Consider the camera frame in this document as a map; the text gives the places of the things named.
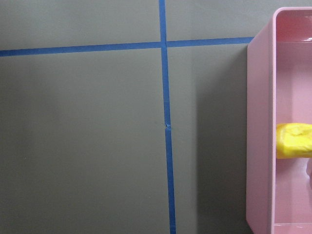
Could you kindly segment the pink plastic bin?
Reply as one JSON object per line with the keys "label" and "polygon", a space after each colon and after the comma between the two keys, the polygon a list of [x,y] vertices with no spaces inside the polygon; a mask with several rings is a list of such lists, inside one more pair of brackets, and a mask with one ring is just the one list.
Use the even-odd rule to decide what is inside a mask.
{"label": "pink plastic bin", "polygon": [[312,9],[277,9],[247,58],[246,220],[255,234],[309,234],[312,161],[276,158],[275,132],[312,121]]}

